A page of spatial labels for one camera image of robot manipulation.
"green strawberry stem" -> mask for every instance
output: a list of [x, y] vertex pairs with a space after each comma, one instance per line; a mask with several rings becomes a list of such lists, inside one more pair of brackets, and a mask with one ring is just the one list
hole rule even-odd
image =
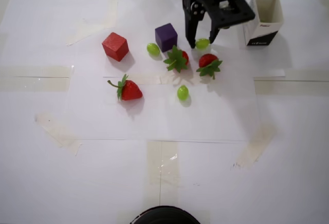
[[172, 65], [174, 65], [176, 63], [177, 60], [174, 60], [167, 68], [171, 67]]
[[114, 85], [113, 83], [111, 83], [110, 80], [107, 81], [110, 85], [112, 85], [113, 87], [116, 87], [116, 88], [120, 88], [118, 85]]

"wooden block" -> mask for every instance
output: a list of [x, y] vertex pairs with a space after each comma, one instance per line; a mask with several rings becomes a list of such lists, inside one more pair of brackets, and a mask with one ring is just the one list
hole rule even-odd
[[129, 52], [127, 40], [114, 32], [104, 40], [102, 45], [106, 55], [116, 61], [121, 61]]

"black round object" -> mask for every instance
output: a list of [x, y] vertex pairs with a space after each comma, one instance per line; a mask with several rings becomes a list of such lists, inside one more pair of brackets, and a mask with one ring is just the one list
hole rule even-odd
[[200, 222], [179, 208], [158, 206], [141, 213], [131, 224], [200, 224]]

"strawberry leaves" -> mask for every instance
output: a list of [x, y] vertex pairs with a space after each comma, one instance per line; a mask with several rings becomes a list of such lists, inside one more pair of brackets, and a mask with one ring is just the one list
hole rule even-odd
[[123, 76], [122, 80], [118, 82], [118, 85], [114, 85], [114, 84], [112, 84], [112, 82], [111, 82], [110, 80], [108, 80], [108, 83], [109, 83], [110, 85], [112, 85], [113, 87], [118, 88], [118, 90], [117, 90], [117, 94], [118, 94], [118, 99], [119, 99], [119, 100], [121, 100], [122, 89], [123, 89], [123, 87], [124, 87], [124, 85], [125, 85], [125, 82], [126, 82], [127, 78], [128, 78], [128, 75], [125, 74], [125, 75]]
[[211, 76], [213, 79], [215, 79], [215, 72], [220, 72], [220, 64], [223, 61], [220, 60], [215, 60], [213, 62], [211, 62], [209, 65], [205, 66], [205, 67], [200, 67], [197, 72], [200, 72], [200, 77], [203, 77], [205, 75], [209, 75]]
[[168, 57], [168, 59], [163, 61], [164, 63], [169, 64], [167, 67], [168, 71], [176, 69], [178, 72], [180, 72], [182, 69], [187, 69], [187, 59], [183, 57], [183, 51], [177, 49], [175, 45], [173, 46], [173, 51], [168, 52]]

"grape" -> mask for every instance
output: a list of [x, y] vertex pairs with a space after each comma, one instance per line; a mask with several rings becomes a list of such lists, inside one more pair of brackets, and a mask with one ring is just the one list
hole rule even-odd
[[185, 85], [182, 85], [177, 91], [177, 96], [181, 101], [185, 101], [189, 97], [189, 89]]
[[201, 38], [196, 41], [195, 46], [199, 50], [204, 50], [206, 49], [210, 44], [210, 41], [206, 38]]
[[160, 54], [160, 49], [155, 43], [149, 43], [147, 46], [147, 50], [153, 56], [158, 56]]

